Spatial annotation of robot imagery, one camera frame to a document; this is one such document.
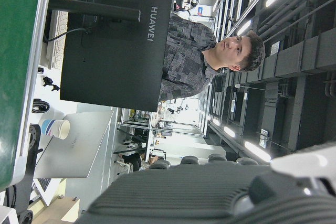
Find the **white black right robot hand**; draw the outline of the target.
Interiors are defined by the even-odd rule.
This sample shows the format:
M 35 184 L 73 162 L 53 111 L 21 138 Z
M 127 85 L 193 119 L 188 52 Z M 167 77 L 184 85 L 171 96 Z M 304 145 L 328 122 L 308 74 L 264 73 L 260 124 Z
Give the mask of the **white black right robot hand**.
M 77 223 L 335 223 L 335 142 L 268 165 L 213 156 L 124 175 Z

